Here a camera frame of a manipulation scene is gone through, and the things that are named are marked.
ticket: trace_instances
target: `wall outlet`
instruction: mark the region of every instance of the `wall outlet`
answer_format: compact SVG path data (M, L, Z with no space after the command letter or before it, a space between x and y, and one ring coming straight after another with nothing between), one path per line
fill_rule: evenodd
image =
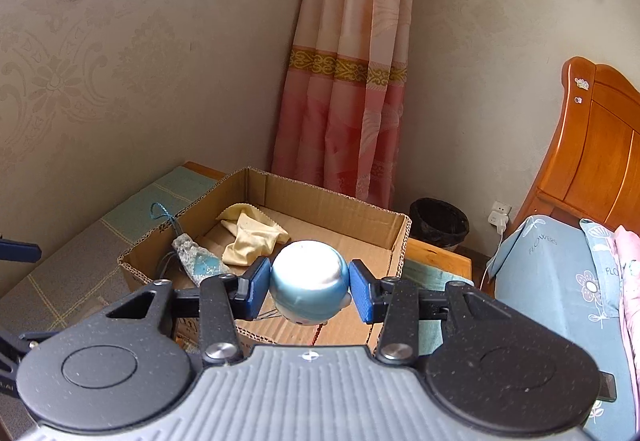
M494 205L491 207L491 209L499 212L500 214L509 215L509 212L511 212L511 205L500 203L500 201L494 201Z
M489 224L494 225L497 228L498 233L504 233L504 231L507 229L509 216L507 214L502 214L501 212L492 210L487 220L489 221Z

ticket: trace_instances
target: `metal screw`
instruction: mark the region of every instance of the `metal screw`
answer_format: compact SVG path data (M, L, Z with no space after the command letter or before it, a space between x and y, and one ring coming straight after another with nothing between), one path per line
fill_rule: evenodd
M213 360L230 360L238 354L238 347L228 342L219 342L207 347L204 354Z
M414 350L407 344L387 344L380 351L387 360L407 360Z

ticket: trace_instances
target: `blue toy head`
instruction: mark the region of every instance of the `blue toy head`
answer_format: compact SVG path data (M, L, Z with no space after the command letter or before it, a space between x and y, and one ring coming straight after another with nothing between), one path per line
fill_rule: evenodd
M273 261L270 291L284 318L300 325L322 324L351 303L349 269L328 244L298 241Z

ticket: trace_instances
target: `wooden table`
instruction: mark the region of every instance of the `wooden table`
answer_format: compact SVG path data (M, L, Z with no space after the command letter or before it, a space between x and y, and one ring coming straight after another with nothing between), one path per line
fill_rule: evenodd
M220 180L225 177L223 172L199 163L193 163L193 161L188 161L184 164L184 167L215 180ZM471 260L462 257L462 255L456 255L452 251L431 246L431 244L416 241L415 239L409 239L406 243L404 256L420 264L434 266L442 271L447 271L471 280Z

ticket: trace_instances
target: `wooden bed frame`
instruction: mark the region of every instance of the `wooden bed frame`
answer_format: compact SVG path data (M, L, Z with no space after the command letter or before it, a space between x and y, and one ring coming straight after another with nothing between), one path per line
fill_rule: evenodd
M640 234L640 93L616 69L582 57L564 64L562 85L558 127L507 234L535 214Z

